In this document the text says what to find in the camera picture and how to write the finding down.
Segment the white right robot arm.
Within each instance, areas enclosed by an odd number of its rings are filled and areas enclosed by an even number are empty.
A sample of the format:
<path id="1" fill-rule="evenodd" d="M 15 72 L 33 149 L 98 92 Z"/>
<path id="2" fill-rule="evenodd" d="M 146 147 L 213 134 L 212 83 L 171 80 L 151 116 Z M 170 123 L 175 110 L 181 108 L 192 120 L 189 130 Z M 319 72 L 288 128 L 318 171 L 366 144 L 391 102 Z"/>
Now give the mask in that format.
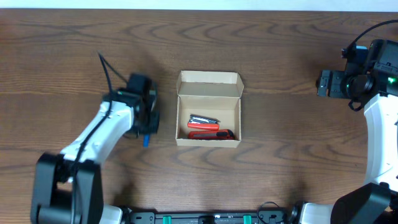
<path id="1" fill-rule="evenodd" d="M 397 42 L 351 44 L 342 57 L 343 71 L 321 71 L 317 95 L 347 99 L 353 111 L 363 111 L 368 130 L 364 184 L 332 205 L 296 205 L 290 221 L 397 223 Z"/>

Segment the red utility knife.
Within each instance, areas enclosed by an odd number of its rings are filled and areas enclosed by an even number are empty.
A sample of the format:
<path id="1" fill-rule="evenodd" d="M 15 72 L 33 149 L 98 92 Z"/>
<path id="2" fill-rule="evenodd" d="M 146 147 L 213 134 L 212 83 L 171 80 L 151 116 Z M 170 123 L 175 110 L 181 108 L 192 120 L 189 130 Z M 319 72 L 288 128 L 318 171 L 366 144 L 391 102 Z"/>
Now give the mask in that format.
<path id="1" fill-rule="evenodd" d="M 188 134 L 188 138 L 195 140 L 234 140 L 234 134 L 229 129 L 220 129 L 217 131 L 191 131 Z"/>

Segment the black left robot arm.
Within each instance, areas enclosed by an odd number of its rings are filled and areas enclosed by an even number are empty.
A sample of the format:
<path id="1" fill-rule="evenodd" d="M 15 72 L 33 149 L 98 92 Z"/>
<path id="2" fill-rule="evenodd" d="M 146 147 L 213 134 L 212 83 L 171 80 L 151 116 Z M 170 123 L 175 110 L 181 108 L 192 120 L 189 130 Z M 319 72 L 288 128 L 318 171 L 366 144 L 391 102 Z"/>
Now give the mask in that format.
<path id="1" fill-rule="evenodd" d="M 104 96 L 84 131 L 57 155 L 44 153 L 35 167 L 32 223 L 129 223 L 130 209 L 104 203 L 101 168 L 126 133 L 149 135 L 159 127 L 157 91 L 119 89 Z"/>

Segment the red and black multitool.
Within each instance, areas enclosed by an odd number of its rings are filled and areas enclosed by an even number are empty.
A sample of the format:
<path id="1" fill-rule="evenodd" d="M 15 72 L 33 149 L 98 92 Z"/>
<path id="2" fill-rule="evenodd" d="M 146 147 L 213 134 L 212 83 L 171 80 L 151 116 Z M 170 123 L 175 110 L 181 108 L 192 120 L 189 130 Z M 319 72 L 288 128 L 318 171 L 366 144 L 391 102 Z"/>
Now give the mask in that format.
<path id="1" fill-rule="evenodd" d="M 207 130 L 207 131 L 217 131 L 219 130 L 220 125 L 217 119 L 191 114 L 190 119 L 188 120 L 187 123 L 187 127 L 193 129 Z"/>

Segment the blue capped white marker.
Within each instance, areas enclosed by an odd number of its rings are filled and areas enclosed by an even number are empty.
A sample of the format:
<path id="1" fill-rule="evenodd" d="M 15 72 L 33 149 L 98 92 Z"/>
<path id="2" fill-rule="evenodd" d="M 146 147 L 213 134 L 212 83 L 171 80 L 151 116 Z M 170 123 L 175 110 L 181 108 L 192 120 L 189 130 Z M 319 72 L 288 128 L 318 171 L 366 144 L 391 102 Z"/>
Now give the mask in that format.
<path id="1" fill-rule="evenodd" d="M 149 142 L 150 142 L 150 134 L 144 135 L 143 147 L 149 147 Z"/>

